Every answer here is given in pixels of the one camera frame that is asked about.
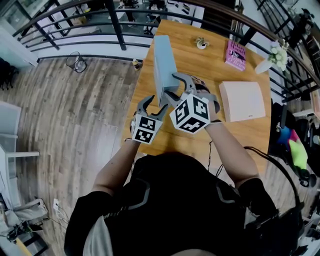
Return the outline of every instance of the flower vase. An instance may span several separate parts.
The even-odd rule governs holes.
[[[206,48],[206,44],[202,44],[201,42],[197,42],[196,43],[196,46],[200,49],[200,50],[203,50],[204,48]]]
[[[268,69],[270,69],[272,67],[272,62],[265,59],[264,61],[260,62],[258,64],[258,66],[255,67],[254,71],[257,73],[257,74],[261,74],[265,71],[267,71]]]

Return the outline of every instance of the pink book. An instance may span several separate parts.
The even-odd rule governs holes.
[[[225,63],[235,67],[240,71],[246,69],[246,49],[244,46],[229,40],[226,49]]]

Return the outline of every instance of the green object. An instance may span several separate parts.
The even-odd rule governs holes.
[[[308,155],[300,139],[297,141],[289,139],[289,145],[294,166],[306,170]]]

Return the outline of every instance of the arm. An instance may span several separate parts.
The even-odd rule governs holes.
[[[214,103],[211,101],[209,112],[211,121],[218,119]],[[236,188],[247,180],[259,177],[255,161],[223,123],[209,124],[205,130],[211,137],[222,164]]]
[[[117,189],[123,187],[139,146],[138,141],[125,141],[119,151],[97,174],[91,191],[103,191],[113,196]]]

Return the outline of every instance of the small bottle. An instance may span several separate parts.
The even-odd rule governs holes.
[[[132,65],[134,66],[135,70],[138,70],[139,67],[139,62],[134,58],[132,61]]]

